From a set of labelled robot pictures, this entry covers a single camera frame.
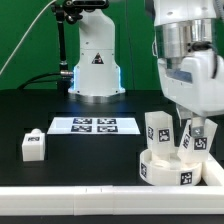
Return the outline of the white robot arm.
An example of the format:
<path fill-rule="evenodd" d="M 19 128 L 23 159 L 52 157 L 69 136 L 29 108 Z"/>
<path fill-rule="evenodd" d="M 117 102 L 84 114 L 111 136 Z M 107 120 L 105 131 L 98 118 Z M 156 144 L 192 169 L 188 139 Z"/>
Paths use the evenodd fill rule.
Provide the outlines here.
<path fill-rule="evenodd" d="M 102 10 L 109 0 L 71 0 L 79 22 L 80 60 L 71 92 L 88 101 L 124 91 L 114 60 L 115 27 Z M 163 94 L 191 120 L 191 134 L 205 134 L 205 119 L 224 114 L 224 58 L 217 53 L 214 21 L 224 20 L 224 0 L 145 0 L 154 19 L 154 54 Z"/>

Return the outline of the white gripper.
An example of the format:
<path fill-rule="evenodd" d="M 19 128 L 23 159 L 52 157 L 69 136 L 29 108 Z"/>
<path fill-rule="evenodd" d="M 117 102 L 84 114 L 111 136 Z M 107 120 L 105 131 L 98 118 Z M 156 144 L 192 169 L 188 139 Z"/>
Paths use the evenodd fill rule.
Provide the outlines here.
<path fill-rule="evenodd" d="M 221 56 L 217 59 L 215 77 L 212 77 L 212 50 L 197 51 L 192 56 L 185 57 L 180 68 L 173 70 L 175 76 L 168 73 L 164 59 L 157 61 L 162 92 L 166 98 L 177 104 L 179 124 L 191 118 L 192 137 L 204 135 L 204 117 L 224 114 L 224 59 Z"/>

